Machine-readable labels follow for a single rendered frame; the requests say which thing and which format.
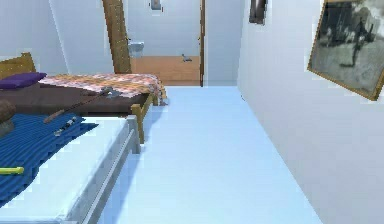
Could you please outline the orange pink patterned blanket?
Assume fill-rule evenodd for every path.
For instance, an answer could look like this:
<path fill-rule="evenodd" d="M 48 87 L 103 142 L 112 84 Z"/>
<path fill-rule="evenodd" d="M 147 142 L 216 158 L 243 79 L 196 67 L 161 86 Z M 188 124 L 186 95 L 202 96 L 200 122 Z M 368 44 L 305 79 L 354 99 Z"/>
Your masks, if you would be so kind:
<path fill-rule="evenodd" d="M 82 88 L 99 92 L 103 87 L 112 87 L 121 92 L 123 97 L 150 93 L 160 100 L 166 99 L 165 87 L 161 80 L 152 74 L 96 74 L 96 75 L 69 75 L 61 74 L 46 76 L 40 80 L 41 84 L 62 87 Z"/>

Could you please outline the brown wooden room door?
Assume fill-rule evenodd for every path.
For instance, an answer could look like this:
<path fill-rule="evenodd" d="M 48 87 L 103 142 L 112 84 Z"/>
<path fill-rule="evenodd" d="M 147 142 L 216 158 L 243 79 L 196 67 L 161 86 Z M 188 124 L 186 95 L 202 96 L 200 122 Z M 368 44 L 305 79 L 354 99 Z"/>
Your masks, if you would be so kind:
<path fill-rule="evenodd" d="M 102 0 L 115 74 L 131 72 L 123 0 Z"/>

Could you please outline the brown baseball bat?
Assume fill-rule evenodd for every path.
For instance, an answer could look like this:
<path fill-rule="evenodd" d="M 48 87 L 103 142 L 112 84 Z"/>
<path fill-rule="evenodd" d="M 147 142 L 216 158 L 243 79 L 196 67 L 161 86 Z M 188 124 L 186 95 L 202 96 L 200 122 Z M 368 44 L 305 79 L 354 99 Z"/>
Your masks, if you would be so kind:
<path fill-rule="evenodd" d="M 100 98 L 102 96 L 104 96 L 106 98 L 114 98 L 114 97 L 117 97 L 117 96 L 120 96 L 120 95 L 121 95 L 121 92 L 115 90 L 113 87 L 103 87 L 101 89 L 101 91 L 99 93 L 97 93 L 95 96 L 93 96 L 92 98 L 89 98 L 88 100 L 84 100 L 84 101 L 78 102 L 76 104 L 71 105 L 69 108 L 61 109 L 61 110 L 59 110 L 59 111 L 49 115 L 47 118 L 45 118 L 43 120 L 43 123 L 44 124 L 50 123 L 52 120 L 54 120 L 58 116 L 62 115 L 63 113 L 68 112 L 70 110 L 73 110 L 73 109 L 75 109 L 77 107 L 83 106 L 83 105 L 85 105 L 87 103 L 90 103 L 90 102 L 92 102 L 92 101 L 94 101 L 97 98 Z"/>

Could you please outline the small dark framed picture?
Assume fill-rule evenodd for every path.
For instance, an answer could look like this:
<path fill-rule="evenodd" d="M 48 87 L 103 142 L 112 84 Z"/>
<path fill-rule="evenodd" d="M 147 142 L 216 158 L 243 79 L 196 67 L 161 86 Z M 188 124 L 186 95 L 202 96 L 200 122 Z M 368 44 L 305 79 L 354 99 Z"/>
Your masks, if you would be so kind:
<path fill-rule="evenodd" d="M 259 25 L 265 24 L 267 0 L 251 0 L 249 22 Z"/>

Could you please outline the wooden bed with brown mattress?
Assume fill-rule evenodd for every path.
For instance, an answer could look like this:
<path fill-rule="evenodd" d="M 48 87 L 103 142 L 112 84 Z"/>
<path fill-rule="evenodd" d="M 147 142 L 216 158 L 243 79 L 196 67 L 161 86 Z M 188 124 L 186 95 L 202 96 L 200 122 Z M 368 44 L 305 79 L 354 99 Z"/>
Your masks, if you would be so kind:
<path fill-rule="evenodd" d="M 29 52 L 16 58 L 0 61 L 0 80 L 11 75 L 30 72 L 38 71 L 35 69 Z M 99 92 L 41 84 L 38 81 L 36 84 L 24 88 L 0 89 L 0 100 L 11 102 L 16 107 L 16 114 L 49 116 L 61 109 L 69 108 L 73 104 L 88 100 Z M 68 112 L 84 117 L 127 117 L 134 115 L 137 119 L 139 137 L 143 138 L 143 120 L 149 107 L 151 105 L 163 106 L 164 104 L 165 99 L 160 100 L 150 93 L 143 93 L 132 98 L 123 97 L 121 94 L 114 98 L 102 96 Z"/>

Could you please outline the small black grey remote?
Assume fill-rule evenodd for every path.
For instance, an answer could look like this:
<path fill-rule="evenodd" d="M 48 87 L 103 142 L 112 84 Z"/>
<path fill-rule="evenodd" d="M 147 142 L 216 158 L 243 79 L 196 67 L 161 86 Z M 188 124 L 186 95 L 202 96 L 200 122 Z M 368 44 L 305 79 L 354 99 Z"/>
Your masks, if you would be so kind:
<path fill-rule="evenodd" d="M 61 133 L 63 132 L 63 131 L 65 131 L 66 129 L 68 129 L 70 126 L 72 126 L 74 123 L 75 123 L 75 121 L 77 120 L 77 118 L 74 116 L 74 117 L 72 117 L 70 120 L 68 120 L 62 127 L 60 127 L 58 130 L 56 130 L 55 132 L 54 132 L 54 136 L 60 136 L 61 135 Z"/>

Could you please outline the blue striped blanket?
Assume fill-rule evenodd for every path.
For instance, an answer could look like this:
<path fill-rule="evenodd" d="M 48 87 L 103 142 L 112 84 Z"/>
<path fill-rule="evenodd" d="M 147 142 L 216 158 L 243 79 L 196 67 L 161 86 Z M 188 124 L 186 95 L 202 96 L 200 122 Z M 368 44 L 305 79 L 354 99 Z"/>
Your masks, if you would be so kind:
<path fill-rule="evenodd" d="M 60 136 L 54 132 L 72 117 L 75 123 Z M 20 175 L 0 175 L 0 208 L 23 192 L 36 178 L 40 166 L 72 140 L 97 127 L 73 113 L 44 124 L 45 115 L 16 114 L 14 129 L 0 138 L 0 167 L 24 167 Z"/>

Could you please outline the gold framed grey picture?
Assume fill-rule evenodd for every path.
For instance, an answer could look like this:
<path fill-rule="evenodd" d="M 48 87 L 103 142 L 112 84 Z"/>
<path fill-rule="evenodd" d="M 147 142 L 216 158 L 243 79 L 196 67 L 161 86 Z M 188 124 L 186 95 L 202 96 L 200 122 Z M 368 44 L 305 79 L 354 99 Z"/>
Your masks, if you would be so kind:
<path fill-rule="evenodd" d="M 376 101 L 384 87 L 384 0 L 324 0 L 307 69 Z"/>

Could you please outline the purple pillow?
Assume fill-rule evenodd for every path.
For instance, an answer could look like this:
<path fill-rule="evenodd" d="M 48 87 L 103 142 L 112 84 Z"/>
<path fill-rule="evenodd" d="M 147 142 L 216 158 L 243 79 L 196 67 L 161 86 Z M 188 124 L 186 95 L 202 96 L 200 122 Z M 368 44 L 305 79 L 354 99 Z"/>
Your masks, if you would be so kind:
<path fill-rule="evenodd" d="M 47 76 L 46 73 L 30 72 L 11 75 L 0 80 L 0 89 L 18 89 L 36 84 Z"/>

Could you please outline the yellow green stick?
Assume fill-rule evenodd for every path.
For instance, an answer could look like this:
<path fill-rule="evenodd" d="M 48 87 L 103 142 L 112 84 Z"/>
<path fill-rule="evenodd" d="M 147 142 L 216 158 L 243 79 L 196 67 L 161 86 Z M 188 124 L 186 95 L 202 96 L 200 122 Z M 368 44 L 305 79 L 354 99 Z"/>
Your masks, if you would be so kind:
<path fill-rule="evenodd" d="M 24 173 L 24 167 L 0 167 L 0 175 L 20 175 Z"/>

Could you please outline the white bed with grey frame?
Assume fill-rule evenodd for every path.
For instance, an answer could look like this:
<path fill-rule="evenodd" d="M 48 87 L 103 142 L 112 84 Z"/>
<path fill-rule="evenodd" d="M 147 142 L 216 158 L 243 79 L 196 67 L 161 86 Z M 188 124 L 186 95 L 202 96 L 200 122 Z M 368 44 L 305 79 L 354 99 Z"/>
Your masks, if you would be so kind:
<path fill-rule="evenodd" d="M 138 119 L 87 117 L 96 128 L 61 148 L 0 207 L 0 224 L 97 224 L 129 153 L 141 150 Z"/>

